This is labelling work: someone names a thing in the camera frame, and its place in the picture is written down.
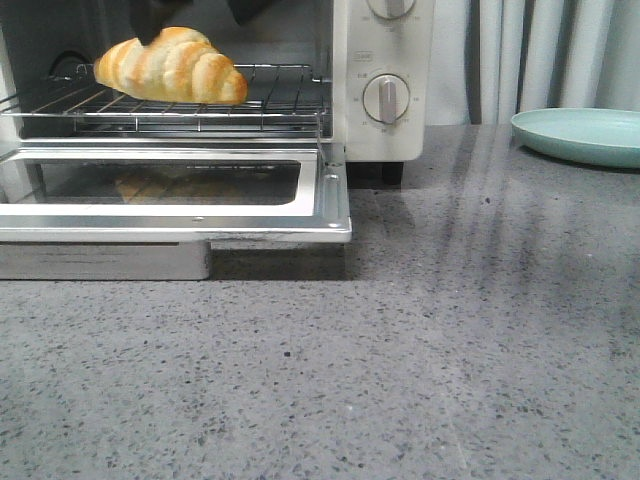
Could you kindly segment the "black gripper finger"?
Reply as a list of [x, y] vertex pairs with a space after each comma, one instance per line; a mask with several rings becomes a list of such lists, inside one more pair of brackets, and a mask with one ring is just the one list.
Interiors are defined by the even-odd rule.
[[238, 25], [245, 25], [274, 3], [274, 0], [227, 0], [231, 14]]
[[131, 28], [142, 45], [149, 45], [169, 20], [192, 4], [191, 0], [130, 0]]

